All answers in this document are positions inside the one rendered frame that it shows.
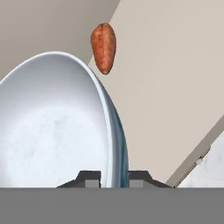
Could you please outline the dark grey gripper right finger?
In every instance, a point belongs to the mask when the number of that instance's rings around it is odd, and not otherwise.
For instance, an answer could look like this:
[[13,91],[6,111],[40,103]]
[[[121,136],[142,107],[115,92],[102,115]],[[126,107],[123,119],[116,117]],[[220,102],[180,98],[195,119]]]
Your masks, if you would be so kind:
[[130,188],[169,188],[168,185],[152,178],[148,171],[129,171]]

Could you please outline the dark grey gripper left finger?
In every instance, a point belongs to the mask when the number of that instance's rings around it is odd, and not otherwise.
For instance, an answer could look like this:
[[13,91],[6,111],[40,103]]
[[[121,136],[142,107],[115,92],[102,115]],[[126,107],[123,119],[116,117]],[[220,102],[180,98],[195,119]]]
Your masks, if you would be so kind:
[[100,171],[80,171],[77,178],[59,185],[59,188],[100,188]]

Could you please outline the white bowl with teal outside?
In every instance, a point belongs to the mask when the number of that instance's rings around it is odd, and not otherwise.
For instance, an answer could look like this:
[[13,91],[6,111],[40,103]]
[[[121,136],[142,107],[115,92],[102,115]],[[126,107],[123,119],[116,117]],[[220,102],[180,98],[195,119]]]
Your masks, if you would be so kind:
[[103,187],[128,184],[116,108],[92,70],[44,52],[0,80],[0,187],[56,187],[98,171]]

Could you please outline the white sink basin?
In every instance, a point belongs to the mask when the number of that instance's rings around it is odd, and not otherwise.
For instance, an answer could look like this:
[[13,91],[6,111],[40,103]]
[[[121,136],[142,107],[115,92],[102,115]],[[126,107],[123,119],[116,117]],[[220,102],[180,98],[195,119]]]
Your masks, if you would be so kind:
[[224,115],[166,181],[168,186],[224,186]]

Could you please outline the brown sweet potato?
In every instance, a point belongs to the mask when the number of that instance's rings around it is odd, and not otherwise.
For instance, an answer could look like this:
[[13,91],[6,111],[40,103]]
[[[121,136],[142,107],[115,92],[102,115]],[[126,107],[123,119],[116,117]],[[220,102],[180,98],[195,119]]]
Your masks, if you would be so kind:
[[90,35],[94,62],[102,74],[109,74],[116,55],[116,35],[108,23],[99,24]]

